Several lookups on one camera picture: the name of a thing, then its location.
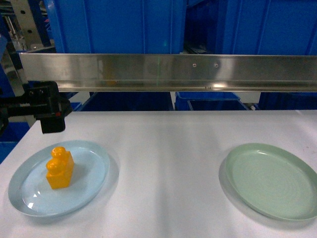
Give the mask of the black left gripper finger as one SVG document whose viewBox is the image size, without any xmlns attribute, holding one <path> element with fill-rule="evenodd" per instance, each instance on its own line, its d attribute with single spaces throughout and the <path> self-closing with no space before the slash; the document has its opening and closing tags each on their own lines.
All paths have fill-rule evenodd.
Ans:
<svg viewBox="0 0 317 238">
<path fill-rule="evenodd" d="M 64 119 L 48 118 L 40 120 L 43 134 L 59 133 L 65 130 Z"/>
</svg>

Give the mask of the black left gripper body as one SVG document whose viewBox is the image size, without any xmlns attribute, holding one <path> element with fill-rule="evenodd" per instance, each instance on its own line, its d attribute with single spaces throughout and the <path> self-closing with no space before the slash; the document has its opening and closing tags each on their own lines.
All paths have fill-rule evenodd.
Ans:
<svg viewBox="0 0 317 238">
<path fill-rule="evenodd" d="M 40 121 L 64 120 L 71 112 L 70 101 L 61 96 L 54 81 L 38 82 L 21 96 L 0 99 L 2 120 L 17 116 L 33 116 Z"/>
</svg>

